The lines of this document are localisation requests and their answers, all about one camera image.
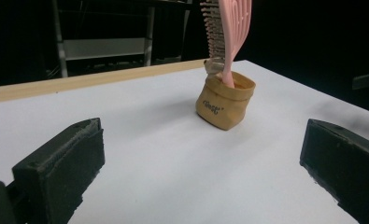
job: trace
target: dark background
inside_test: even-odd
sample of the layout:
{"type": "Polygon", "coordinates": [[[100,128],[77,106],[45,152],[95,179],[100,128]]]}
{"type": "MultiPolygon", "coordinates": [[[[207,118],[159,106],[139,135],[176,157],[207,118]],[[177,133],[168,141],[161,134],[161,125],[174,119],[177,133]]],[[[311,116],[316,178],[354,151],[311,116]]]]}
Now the dark background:
{"type": "MultiPolygon", "coordinates": [[[[80,1],[59,2],[62,9],[76,11],[80,1]]],[[[64,38],[145,33],[145,7],[112,0],[84,3],[90,12],[109,14],[63,13],[64,38]],[[137,16],[120,16],[127,12],[137,16]]],[[[184,41],[183,16],[177,8],[157,9],[153,60],[208,56],[199,0],[193,0],[184,41]]],[[[249,60],[369,110],[369,88],[351,89],[354,77],[369,74],[369,0],[254,0],[250,33],[236,60],[249,60]]],[[[0,85],[47,79],[47,71],[57,65],[51,1],[0,0],[0,85]]]]}
{"type": "MultiPolygon", "coordinates": [[[[196,11],[187,27],[184,61],[208,55],[196,11]]],[[[369,0],[254,0],[249,35],[235,60],[369,110],[369,88],[351,88],[354,77],[369,74],[369,0]]]]}

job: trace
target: pink hairbrush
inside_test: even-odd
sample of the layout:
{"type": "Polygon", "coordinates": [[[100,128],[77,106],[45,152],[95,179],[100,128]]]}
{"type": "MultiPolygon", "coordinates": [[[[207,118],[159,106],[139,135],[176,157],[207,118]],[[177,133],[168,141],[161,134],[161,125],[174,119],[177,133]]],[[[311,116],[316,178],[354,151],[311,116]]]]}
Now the pink hairbrush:
{"type": "Polygon", "coordinates": [[[209,46],[209,74],[222,72],[222,82],[234,88],[231,65],[250,26],[251,0],[205,0],[201,3],[209,46]]]}

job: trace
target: white table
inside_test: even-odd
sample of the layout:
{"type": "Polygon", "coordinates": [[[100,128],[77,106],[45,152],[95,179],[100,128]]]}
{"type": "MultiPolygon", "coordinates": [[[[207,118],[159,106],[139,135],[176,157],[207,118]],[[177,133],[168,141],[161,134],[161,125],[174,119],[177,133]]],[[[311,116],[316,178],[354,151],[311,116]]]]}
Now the white table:
{"type": "Polygon", "coordinates": [[[369,139],[369,111],[250,62],[233,70],[257,87],[228,132],[195,113],[203,68],[0,102],[0,180],[67,126],[97,117],[106,164],[70,223],[357,223],[299,158],[308,119],[369,139]]]}

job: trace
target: wooden strip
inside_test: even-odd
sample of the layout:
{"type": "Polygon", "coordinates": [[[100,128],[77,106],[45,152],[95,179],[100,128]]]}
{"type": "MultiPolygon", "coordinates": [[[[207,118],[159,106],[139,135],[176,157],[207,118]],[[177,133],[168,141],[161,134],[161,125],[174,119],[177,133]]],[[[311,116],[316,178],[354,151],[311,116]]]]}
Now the wooden strip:
{"type": "Polygon", "coordinates": [[[70,91],[74,89],[102,85],[112,82],[124,81],[140,77],[153,77],[173,72],[200,68],[204,66],[202,60],[183,63],[170,63],[140,67],[80,77],[59,78],[45,81],[7,85],[0,87],[0,102],[27,98],[37,95],[54,93],[57,91],[70,91]]]}

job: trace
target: hairbrush handle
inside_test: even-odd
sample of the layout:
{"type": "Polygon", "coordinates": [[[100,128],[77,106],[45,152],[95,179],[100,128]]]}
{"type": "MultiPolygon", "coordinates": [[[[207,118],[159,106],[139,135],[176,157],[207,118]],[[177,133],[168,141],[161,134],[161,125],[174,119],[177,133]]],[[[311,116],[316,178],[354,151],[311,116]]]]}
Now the hairbrush handle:
{"type": "Polygon", "coordinates": [[[225,65],[222,82],[234,88],[231,66],[234,57],[248,36],[251,17],[251,0],[219,0],[222,29],[225,41],[225,65]]]}

